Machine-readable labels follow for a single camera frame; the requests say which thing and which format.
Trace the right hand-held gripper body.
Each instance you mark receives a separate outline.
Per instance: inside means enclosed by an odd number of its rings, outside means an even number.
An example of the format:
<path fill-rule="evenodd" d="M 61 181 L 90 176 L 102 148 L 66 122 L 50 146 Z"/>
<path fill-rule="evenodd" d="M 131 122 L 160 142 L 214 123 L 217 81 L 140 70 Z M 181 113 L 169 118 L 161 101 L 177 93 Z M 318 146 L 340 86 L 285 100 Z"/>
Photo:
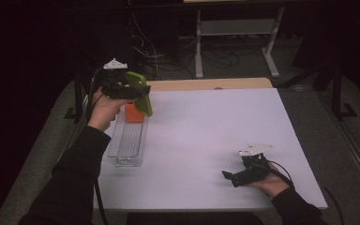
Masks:
<path fill-rule="evenodd" d="M 240 179 L 248 180 L 248 183 L 263 180 L 269 174 L 271 167 L 264 153 L 275 148 L 272 144 L 252 143 L 239 152 L 245 169 L 237 172 Z"/>

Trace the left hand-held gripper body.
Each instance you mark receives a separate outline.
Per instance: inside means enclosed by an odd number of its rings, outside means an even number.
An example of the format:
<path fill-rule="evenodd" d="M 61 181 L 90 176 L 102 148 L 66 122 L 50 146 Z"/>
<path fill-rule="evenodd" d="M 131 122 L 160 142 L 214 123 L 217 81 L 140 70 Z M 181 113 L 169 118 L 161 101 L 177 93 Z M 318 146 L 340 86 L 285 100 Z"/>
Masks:
<path fill-rule="evenodd" d="M 107 98 L 135 99 L 137 90 L 129 86 L 127 71 L 127 64 L 112 59 L 96 71 L 95 90 L 100 90 Z"/>

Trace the orange block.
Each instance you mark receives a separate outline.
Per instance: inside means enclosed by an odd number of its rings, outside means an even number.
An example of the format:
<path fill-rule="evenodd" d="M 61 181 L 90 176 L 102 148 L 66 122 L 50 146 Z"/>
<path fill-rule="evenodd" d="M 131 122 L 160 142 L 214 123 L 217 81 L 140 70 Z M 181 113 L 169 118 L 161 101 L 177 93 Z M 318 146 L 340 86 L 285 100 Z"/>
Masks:
<path fill-rule="evenodd" d="M 144 120 L 144 115 L 136 109 L 133 103 L 125 105 L 125 117 L 129 123 L 141 123 Z"/>

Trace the person's right hand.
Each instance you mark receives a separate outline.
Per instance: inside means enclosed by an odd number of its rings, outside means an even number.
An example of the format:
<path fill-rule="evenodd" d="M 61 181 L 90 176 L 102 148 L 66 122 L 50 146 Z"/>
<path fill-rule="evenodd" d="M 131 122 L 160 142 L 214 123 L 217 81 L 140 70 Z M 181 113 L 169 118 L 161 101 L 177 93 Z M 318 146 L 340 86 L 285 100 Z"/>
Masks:
<path fill-rule="evenodd" d="M 258 188 L 271 198 L 275 198 L 279 193 L 291 186 L 275 173 L 270 172 L 263 180 L 249 184 L 250 187 Z"/>

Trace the person's left hand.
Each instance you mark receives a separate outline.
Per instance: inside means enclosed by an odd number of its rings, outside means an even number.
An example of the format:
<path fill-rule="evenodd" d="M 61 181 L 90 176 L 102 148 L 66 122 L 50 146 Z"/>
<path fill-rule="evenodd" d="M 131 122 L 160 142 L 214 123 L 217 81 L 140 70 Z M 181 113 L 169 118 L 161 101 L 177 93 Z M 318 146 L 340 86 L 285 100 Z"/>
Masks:
<path fill-rule="evenodd" d="M 92 112 L 87 126 L 105 131 L 123 105 L 130 103 L 129 99 L 113 99 L 106 97 L 99 88 L 93 95 Z"/>

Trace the black metal stand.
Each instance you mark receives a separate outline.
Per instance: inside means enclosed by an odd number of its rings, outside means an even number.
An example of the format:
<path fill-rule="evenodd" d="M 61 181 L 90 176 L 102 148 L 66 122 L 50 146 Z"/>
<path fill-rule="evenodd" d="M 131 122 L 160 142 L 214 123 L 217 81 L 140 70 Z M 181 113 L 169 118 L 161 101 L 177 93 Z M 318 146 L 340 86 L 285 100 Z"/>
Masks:
<path fill-rule="evenodd" d="M 335 117 L 342 121 L 346 117 L 356 117 L 357 114 L 349 103 L 341 101 L 342 74 L 337 63 L 333 61 L 323 61 L 322 63 L 307 69 L 297 76 L 286 82 L 277 85 L 277 88 L 289 88 L 303 81 L 308 76 L 316 74 L 317 77 L 313 82 L 313 89 L 323 91 L 332 84 L 331 110 Z"/>
<path fill-rule="evenodd" d="M 74 75 L 74 106 L 69 107 L 64 116 L 65 119 L 73 119 L 77 124 L 83 115 L 83 85 L 80 75 L 76 73 Z"/>

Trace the light wooden table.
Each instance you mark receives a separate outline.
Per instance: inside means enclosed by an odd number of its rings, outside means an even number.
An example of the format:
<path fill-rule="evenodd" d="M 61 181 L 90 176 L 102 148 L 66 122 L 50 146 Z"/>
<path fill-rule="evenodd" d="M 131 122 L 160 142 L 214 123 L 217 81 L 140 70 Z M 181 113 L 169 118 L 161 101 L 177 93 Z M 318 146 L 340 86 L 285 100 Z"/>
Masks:
<path fill-rule="evenodd" d="M 152 91 L 256 89 L 273 87 L 271 82 L 266 78 L 148 81 L 147 84 L 151 86 Z"/>

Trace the metal floor rail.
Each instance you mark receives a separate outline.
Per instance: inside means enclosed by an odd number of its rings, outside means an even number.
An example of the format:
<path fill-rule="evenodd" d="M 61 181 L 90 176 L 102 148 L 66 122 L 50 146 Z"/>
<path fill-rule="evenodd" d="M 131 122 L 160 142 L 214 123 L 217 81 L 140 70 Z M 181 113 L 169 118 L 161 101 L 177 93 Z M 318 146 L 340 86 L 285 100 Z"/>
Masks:
<path fill-rule="evenodd" d="M 360 171 L 360 146 L 352 135 L 350 129 L 345 124 L 345 118 L 357 117 L 356 112 L 353 110 L 352 106 L 349 103 L 340 104 L 340 106 L 345 108 L 344 112 L 335 112 L 332 109 L 332 100 L 329 97 L 327 97 L 323 93 L 318 93 L 317 96 L 325 110 L 329 113 L 329 116 L 339 130 L 343 140 L 348 145 L 351 151 L 352 159 L 355 162 L 358 170 Z"/>

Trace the white metal frame table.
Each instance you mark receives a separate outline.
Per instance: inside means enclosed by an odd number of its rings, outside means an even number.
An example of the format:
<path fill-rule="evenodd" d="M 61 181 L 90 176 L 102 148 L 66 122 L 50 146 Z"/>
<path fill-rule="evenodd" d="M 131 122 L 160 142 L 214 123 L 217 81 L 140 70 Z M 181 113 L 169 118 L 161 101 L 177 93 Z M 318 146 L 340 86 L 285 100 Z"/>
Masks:
<path fill-rule="evenodd" d="M 274 47 L 278 29 L 285 11 L 285 7 L 262 7 L 262 9 L 247 9 L 241 16 L 230 13 L 223 8 L 217 18 L 212 13 L 197 10 L 196 14 L 196 53 L 195 71 L 196 78 L 203 77 L 203 58 L 201 54 L 202 37 L 218 36 L 258 36 L 267 35 L 269 39 L 262 47 L 262 56 L 273 78 L 279 77 L 277 66 L 272 58 L 271 51 Z"/>

